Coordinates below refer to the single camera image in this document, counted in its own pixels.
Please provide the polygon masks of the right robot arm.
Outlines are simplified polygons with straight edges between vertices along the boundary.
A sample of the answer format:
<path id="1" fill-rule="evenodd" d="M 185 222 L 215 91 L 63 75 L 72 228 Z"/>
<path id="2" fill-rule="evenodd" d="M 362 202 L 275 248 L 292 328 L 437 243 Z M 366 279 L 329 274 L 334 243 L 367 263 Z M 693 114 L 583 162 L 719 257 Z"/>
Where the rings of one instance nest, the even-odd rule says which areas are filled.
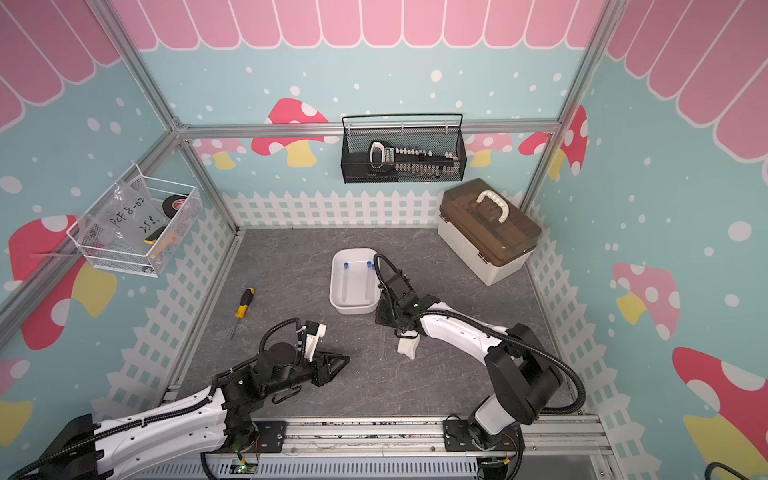
<path id="1" fill-rule="evenodd" d="M 569 415 L 586 403 L 584 382 L 547 352 L 524 324 L 511 328 L 474 319 L 435 296 L 420 296 L 403 271 L 376 253 L 370 268 L 381 298 L 376 323 L 394 330 L 399 354 L 413 360 L 424 338 L 440 340 L 484 365 L 493 393 L 455 421 L 479 450 L 491 450 L 544 415 Z"/>

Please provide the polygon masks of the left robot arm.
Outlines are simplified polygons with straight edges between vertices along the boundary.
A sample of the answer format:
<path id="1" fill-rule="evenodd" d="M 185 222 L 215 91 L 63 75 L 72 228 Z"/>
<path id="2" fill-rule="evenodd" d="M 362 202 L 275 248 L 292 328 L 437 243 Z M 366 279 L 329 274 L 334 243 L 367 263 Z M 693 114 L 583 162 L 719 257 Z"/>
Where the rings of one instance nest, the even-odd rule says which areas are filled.
<path id="1" fill-rule="evenodd" d="M 209 387 L 140 414 L 97 422 L 71 420 L 14 479 L 125 479 L 183 457 L 242 455 L 267 438 L 253 418 L 266 402 L 280 404 L 306 384 L 322 387 L 349 364 L 320 351 L 325 325 L 290 318 L 267 330 L 254 356 L 216 374 Z"/>

